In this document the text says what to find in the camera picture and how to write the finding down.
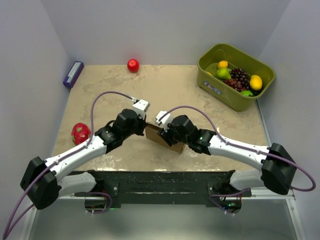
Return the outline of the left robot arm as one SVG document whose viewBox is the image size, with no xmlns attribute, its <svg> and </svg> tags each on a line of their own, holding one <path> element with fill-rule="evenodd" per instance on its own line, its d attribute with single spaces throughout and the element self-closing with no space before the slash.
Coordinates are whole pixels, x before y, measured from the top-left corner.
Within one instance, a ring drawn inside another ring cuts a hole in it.
<svg viewBox="0 0 320 240">
<path fill-rule="evenodd" d="M 112 125 L 95 132 L 92 139 L 46 160 L 35 157 L 28 163 L 20 187 L 38 210 L 43 210 L 62 196 L 65 180 L 72 171 L 92 159 L 117 148 L 132 135 L 143 136 L 146 110 L 136 107 L 120 112 Z"/>
</svg>

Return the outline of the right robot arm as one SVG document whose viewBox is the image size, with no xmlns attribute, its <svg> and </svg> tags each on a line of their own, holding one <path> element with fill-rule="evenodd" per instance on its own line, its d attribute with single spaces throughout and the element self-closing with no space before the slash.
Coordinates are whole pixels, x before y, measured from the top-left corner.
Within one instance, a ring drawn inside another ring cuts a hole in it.
<svg viewBox="0 0 320 240">
<path fill-rule="evenodd" d="M 183 143 L 198 154 L 222 156 L 252 167 L 246 171 L 232 170 L 224 183 L 216 186 L 218 193 L 233 197 L 245 189 L 266 187 L 279 195 L 288 194 L 297 169 L 282 145 L 274 143 L 268 147 L 235 141 L 216 131 L 197 128 L 186 115 L 159 113 L 155 123 L 162 126 L 158 135 L 169 146 Z"/>
</svg>

